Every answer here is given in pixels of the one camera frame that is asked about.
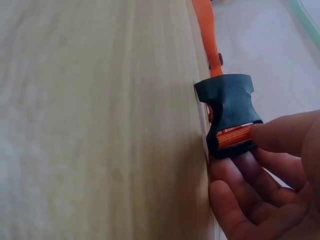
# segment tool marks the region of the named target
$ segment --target hand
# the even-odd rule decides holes
[[[251,136],[260,147],[252,154],[210,160],[210,205],[227,238],[320,239],[320,111],[280,117]]]

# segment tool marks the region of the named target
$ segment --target finger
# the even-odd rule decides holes
[[[300,191],[306,184],[307,179],[300,158],[287,153],[273,153],[259,148],[252,154],[262,167],[296,191]]]
[[[300,157],[305,136],[319,118],[319,110],[282,116],[252,127],[251,137],[266,151]]]
[[[210,175],[213,181],[222,180],[228,184],[244,215],[254,224],[261,223],[277,210],[277,207],[263,201],[229,158],[212,160]]]
[[[294,190],[281,187],[279,183],[247,152],[241,157],[232,159],[243,178],[254,188],[262,199],[274,206],[282,207],[290,203],[296,193]]]
[[[241,211],[235,195],[222,180],[213,181],[209,187],[210,205],[226,237],[244,240],[255,229]]]

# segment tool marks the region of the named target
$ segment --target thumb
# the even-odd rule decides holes
[[[263,125],[253,126],[252,140],[273,153],[301,156],[306,134],[320,119],[320,110],[282,116]]]

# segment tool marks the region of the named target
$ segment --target wooden surface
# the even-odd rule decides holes
[[[213,240],[191,0],[3,0],[0,22],[0,239]]]

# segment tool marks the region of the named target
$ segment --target strap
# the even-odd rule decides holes
[[[210,0],[192,0],[201,30],[204,50],[210,66],[211,78],[222,75],[215,37],[215,16]]]

